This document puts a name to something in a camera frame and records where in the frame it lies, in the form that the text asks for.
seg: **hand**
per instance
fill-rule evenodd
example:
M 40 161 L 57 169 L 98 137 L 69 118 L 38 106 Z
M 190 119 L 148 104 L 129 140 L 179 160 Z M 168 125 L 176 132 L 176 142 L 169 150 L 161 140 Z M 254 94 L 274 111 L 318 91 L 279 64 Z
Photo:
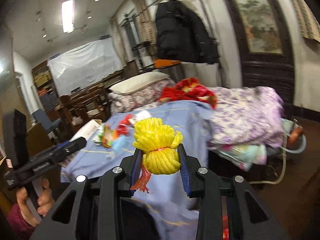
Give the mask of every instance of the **hand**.
M 49 211 L 49 209 L 54 204 L 54 199 L 52 198 L 52 191 L 49 188 L 49 181 L 47 179 L 44 179 L 44 178 L 42 179 L 42 187 L 44 188 L 44 190 L 43 190 L 41 196 L 38 198 L 39 207 L 37 209 L 37 212 L 40 215 L 45 216 L 47 214 L 47 212 Z M 28 208 L 28 206 L 26 204 L 26 199 L 28 198 L 27 190 L 24 187 L 22 187 L 17 191 L 16 195 L 17 195 L 17 202 L 20 207 L 20 212 L 21 212 L 23 219 L 28 224 L 35 227 L 39 223 L 36 220 L 36 218 L 33 216 L 33 214 L 31 213 L 30 209 Z

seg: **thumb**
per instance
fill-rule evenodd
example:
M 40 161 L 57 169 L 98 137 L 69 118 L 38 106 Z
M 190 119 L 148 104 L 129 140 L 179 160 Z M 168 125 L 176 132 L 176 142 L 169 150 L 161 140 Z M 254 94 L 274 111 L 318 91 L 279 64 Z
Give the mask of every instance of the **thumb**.
M 33 214 L 31 213 L 30 209 L 26 204 L 26 199 L 28 198 L 28 192 L 26 188 L 20 188 L 17 193 L 17 203 L 21 211 L 21 215 L 23 219 L 32 225 Z

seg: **yellow foam fruit net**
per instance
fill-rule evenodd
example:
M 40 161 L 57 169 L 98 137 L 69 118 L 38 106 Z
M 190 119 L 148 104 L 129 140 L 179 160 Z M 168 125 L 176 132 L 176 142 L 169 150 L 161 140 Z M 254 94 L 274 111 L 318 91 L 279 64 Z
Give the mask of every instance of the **yellow foam fruit net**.
M 161 118 L 147 118 L 135 126 L 133 146 L 141 149 L 143 166 L 156 175 L 174 174 L 180 169 L 179 154 L 176 151 L 182 142 L 181 132 L 163 124 Z

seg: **blue chair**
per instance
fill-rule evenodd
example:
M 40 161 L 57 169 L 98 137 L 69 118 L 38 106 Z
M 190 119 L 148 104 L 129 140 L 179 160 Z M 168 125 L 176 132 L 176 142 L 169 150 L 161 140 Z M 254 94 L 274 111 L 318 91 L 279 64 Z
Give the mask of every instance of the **blue chair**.
M 33 117 L 36 119 L 37 122 L 41 123 L 45 132 L 49 134 L 50 132 L 55 132 L 58 125 L 61 123 L 61 119 L 58 118 L 54 122 L 51 122 L 49 117 L 42 109 L 38 109 L 37 111 L 32 113 Z

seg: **white sheet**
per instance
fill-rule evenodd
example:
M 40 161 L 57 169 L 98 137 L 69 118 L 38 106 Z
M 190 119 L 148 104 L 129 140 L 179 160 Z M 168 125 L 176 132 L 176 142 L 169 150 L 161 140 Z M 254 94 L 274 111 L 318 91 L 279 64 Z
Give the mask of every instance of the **white sheet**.
M 122 69 L 111 39 L 89 42 L 49 60 L 48 66 L 59 96 L 94 84 Z

